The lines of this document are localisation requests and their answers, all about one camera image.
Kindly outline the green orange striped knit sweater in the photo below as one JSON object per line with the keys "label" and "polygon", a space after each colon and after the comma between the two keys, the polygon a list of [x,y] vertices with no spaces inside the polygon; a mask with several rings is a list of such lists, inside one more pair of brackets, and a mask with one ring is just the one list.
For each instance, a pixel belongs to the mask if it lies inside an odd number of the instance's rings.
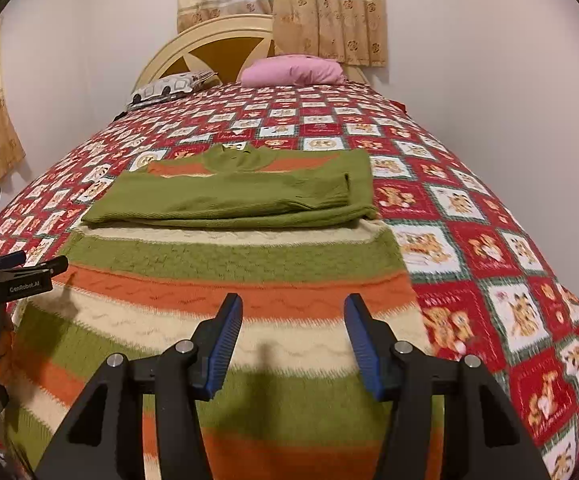
{"label": "green orange striped knit sweater", "polygon": [[373,476],[389,408],[361,382],[345,298],[357,292],[393,333],[428,347],[384,222],[271,231],[78,224],[60,244],[68,271],[18,308],[5,434],[30,467],[106,356],[166,350],[235,292],[244,319],[230,368],[198,406],[216,478]]}

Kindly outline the red patchwork teddy bedspread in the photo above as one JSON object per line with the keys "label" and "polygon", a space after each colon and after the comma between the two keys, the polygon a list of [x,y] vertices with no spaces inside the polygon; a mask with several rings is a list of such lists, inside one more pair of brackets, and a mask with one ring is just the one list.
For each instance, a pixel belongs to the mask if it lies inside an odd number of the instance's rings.
{"label": "red patchwork teddy bedspread", "polygon": [[114,180],[291,170],[367,152],[376,220],[393,231],[441,359],[473,354],[511,398],[549,476],[579,474],[579,298],[559,284],[495,193],[403,107],[364,84],[226,84],[132,110],[24,190],[0,217],[0,255],[62,252]]}

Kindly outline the car print pillow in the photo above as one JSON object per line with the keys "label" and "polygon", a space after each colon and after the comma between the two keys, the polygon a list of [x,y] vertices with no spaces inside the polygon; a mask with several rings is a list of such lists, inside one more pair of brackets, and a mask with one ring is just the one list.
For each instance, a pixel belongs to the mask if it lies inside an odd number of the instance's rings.
{"label": "car print pillow", "polygon": [[133,91],[126,110],[140,110],[151,105],[184,99],[216,82],[213,70],[195,70],[156,79]]}

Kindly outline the cream wooden headboard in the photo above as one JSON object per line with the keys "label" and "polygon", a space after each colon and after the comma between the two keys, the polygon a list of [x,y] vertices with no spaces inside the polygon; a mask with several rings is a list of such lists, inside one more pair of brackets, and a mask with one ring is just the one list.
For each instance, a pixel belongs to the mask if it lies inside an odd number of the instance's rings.
{"label": "cream wooden headboard", "polygon": [[[165,44],[138,76],[134,89],[173,74],[213,70],[221,84],[240,82],[245,68],[262,58],[283,55],[268,14],[233,14],[194,25]],[[340,64],[347,81],[367,84],[357,66]]]}

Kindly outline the pink pillow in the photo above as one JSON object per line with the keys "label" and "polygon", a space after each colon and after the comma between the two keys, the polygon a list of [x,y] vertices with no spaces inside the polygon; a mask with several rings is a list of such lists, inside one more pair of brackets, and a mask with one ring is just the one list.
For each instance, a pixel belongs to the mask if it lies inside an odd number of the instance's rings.
{"label": "pink pillow", "polygon": [[314,84],[343,84],[343,68],[334,60],[317,56],[288,54],[262,58],[245,68],[240,77],[243,87],[308,87]]}

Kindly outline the beige patterned window curtain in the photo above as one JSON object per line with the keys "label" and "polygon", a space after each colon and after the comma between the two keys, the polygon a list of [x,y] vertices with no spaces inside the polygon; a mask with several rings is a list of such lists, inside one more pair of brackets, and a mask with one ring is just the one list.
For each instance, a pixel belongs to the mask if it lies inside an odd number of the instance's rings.
{"label": "beige patterned window curtain", "polygon": [[350,66],[387,64],[385,0],[178,0],[178,30],[227,15],[270,15],[275,51]]}

